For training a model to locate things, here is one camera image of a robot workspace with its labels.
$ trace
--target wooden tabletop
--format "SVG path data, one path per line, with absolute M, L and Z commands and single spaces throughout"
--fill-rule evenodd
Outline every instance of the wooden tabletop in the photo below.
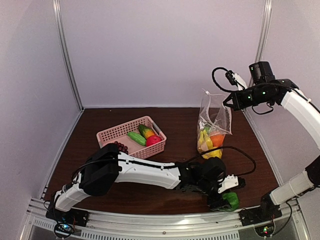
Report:
M 111 108 L 86 109 L 75 127 L 45 194 L 50 195 L 70 182 L 72 172 L 99 149 L 96 134 L 102 130 L 150 116 L 166 135 L 165 150 L 150 160 L 183 162 L 197 154 L 198 108 Z M 245 151 L 256 161 L 256 171 L 243 176 L 245 188 L 237 189 L 240 208 L 260 204 L 265 193 L 278 186 L 269 162 L 242 112 L 232 112 L 232 135 L 225 146 Z M 228 174 L 240 174 L 252 169 L 252 163 L 232 149 L 224 149 L 222 160 Z M 168 190 L 139 183 L 114 183 L 102 197 L 89 197 L 78 208 L 124 214 L 190 214 L 209 212 L 207 198 L 199 193 Z

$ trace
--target bag of produce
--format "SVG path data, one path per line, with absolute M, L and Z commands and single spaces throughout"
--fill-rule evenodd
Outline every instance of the bag of produce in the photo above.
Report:
M 231 133 L 231 109 L 223 106 L 223 94 L 205 91 L 201 101 L 197 124 L 197 149 L 199 153 L 221 147 L 226 134 Z M 222 149 L 202 155 L 203 158 L 222 157 Z

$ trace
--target white wall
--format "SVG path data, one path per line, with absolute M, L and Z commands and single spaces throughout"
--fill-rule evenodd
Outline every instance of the white wall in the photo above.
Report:
M 14 240 L 78 111 L 52 1 L 0 1 L 0 9 L 0 233 Z
M 264 1 L 68 0 L 61 12 L 85 107 L 198 107 L 213 68 L 249 79 Z M 218 73 L 222 85 L 229 87 Z
M 315 0 L 274 0 L 263 54 L 277 78 L 289 78 L 320 107 L 320 4 Z M 259 116 L 251 112 L 283 181 L 301 172 L 318 155 L 316 144 L 281 107 Z M 320 235 L 320 190 L 299 199 L 313 240 Z

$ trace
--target pink basket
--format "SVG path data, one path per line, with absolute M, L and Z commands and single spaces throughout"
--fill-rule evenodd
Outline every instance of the pink basket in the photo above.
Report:
M 139 124 L 144 124 L 147 127 L 153 129 L 153 131 L 157 133 L 157 135 L 162 139 L 162 141 L 147 147 L 142 146 L 133 141 L 131 138 L 127 136 L 127 133 L 139 133 Z M 138 119 L 128 121 L 121 125 L 100 131 L 96 134 L 96 138 L 98 139 L 100 148 L 107 144 L 114 143 L 115 141 L 117 141 L 128 147 L 129 155 L 140 159 L 147 159 L 153 155 L 163 152 L 165 150 L 167 140 L 167 137 L 149 116 L 140 117 Z

